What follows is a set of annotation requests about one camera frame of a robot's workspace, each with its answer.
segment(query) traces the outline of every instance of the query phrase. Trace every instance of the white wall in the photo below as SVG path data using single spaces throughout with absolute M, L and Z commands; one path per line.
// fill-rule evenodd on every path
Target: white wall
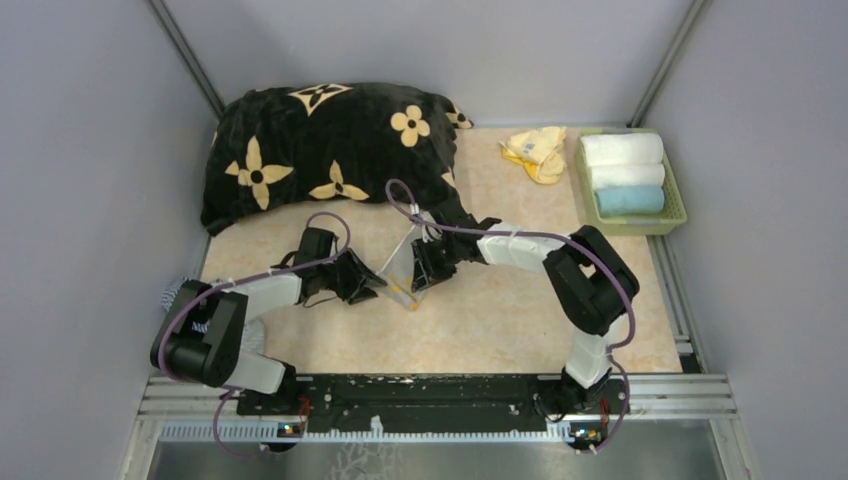
M 848 3 L 717 1 L 650 112 L 708 363 L 767 479 L 845 478 Z
M 385 81 L 480 125 L 630 120 L 688 0 L 170 0 L 225 101 Z
M 212 118 L 141 0 L 0 2 L 0 477 L 111 479 Z

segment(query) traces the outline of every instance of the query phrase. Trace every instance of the flower pattern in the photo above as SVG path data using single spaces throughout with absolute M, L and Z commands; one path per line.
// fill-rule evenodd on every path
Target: flower pattern
M 467 129 L 474 126 L 474 124 L 471 123 L 471 120 L 469 120 L 464 113 L 459 111 L 459 108 L 457 108 L 456 105 L 453 106 L 453 112 L 447 112 L 445 115 L 448 116 L 448 120 L 450 120 L 456 128 Z
M 418 143 L 418 137 L 430 135 L 430 124 L 423 120 L 423 113 L 418 105 L 406 107 L 406 113 L 397 112 L 392 115 L 392 128 L 401 132 L 400 143 L 407 147 L 414 147 Z
M 303 102 L 303 106 L 306 107 L 306 116 L 309 116 L 312 115 L 312 112 L 314 112 L 315 109 L 318 108 L 318 106 L 325 100 L 348 90 L 351 90 L 351 87 L 338 85 L 336 83 L 327 83 L 298 90 L 297 92 L 290 93 L 289 96 Z
M 368 194 L 363 192 L 359 187 L 344 183 L 342 169 L 335 160 L 330 165 L 330 183 L 313 188 L 309 194 L 318 200 L 326 200 L 336 195 L 342 195 L 360 201 L 368 198 Z
M 247 156 L 244 159 L 244 163 L 247 168 L 240 169 L 238 162 L 233 160 L 233 163 L 227 167 L 225 173 L 238 177 L 239 185 L 250 187 L 253 192 L 253 198 L 256 199 L 259 208 L 267 210 L 268 203 L 271 199 L 271 192 L 268 191 L 268 185 L 286 178 L 294 169 L 284 165 L 262 166 L 259 140 L 255 136 L 247 142 Z
M 453 178 L 453 169 L 448 169 L 447 172 L 443 173 L 442 180 L 444 180 L 448 185 L 450 185 L 451 187 L 453 187 L 454 190 L 456 190 L 456 182 Z

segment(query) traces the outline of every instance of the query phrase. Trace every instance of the rolled towel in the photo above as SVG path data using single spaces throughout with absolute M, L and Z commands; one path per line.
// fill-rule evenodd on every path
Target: rolled towel
M 655 214 L 665 206 L 665 194 L 660 187 L 606 188 L 595 192 L 595 196 L 602 217 Z
M 586 135 L 580 141 L 590 167 L 662 163 L 662 139 L 656 133 Z
M 592 190 L 613 187 L 661 187 L 665 167 L 659 165 L 612 165 L 589 168 Z

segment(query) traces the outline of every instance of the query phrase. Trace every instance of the red wire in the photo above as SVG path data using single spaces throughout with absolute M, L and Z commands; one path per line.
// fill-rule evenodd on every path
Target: red wire
M 601 430 L 606 430 L 609 424 L 609 402 L 606 398 L 601 399 Z
M 309 397 L 300 397 L 298 400 L 302 402 L 297 416 L 300 417 L 300 434 L 303 435 L 306 429 L 306 422 L 309 420 L 309 414 L 311 413 L 312 401 Z

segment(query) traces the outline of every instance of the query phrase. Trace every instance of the metal frame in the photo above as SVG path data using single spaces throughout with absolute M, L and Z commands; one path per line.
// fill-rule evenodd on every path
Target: metal frame
M 210 108 L 220 117 L 223 102 L 191 49 L 188 41 L 179 29 L 164 0 L 145 0 L 162 25 L 186 68 L 191 73 L 203 97 Z M 639 103 L 630 122 L 630 126 L 640 126 L 653 104 L 660 88 L 668 78 L 678 59 L 692 27 L 706 11 L 712 0 L 694 0 L 687 11 L 668 51 L 660 63 L 654 78 Z M 709 371 L 703 357 L 697 330 L 694 328 L 691 308 L 686 299 L 683 282 L 677 267 L 673 251 L 665 237 L 649 237 L 648 244 L 654 260 L 664 300 L 669 312 L 672 332 L 681 356 L 694 355 L 703 371 Z M 202 259 L 197 273 L 202 270 Z M 742 428 L 736 403 L 733 399 L 727 377 L 723 374 L 631 374 L 632 411 L 625 417 L 626 422 L 656 420 L 696 420 L 710 421 L 715 439 L 715 452 L 726 478 L 761 478 L 754 456 L 750 450 Z M 124 463 L 120 471 L 122 480 L 146 480 L 153 461 L 157 443 L 161 441 L 180 441 L 181 438 L 211 441 L 209 430 L 188 428 L 211 424 L 212 415 L 220 403 L 223 390 L 197 384 L 175 382 L 165 377 L 150 377 L 144 398 L 139 408 L 132 437 L 127 447 Z M 239 417 L 235 413 L 235 401 L 224 405 L 221 415 L 222 426 L 231 428 L 228 440 L 259 441 L 264 430 L 257 426 L 269 425 L 269 422 L 297 421 L 290 416 Z M 597 421 L 597 415 L 570 415 L 565 421 Z M 562 431 L 549 429 L 535 435 L 528 441 L 561 441 Z M 306 434 L 303 441 L 399 441 L 400 434 L 384 434 L 381 431 L 365 432 L 362 435 Z M 423 437 L 414 434 L 405 438 L 409 441 L 422 441 Z M 462 441 L 462 435 L 426 435 L 427 441 Z M 480 435 L 473 441 L 516 441 L 515 435 Z

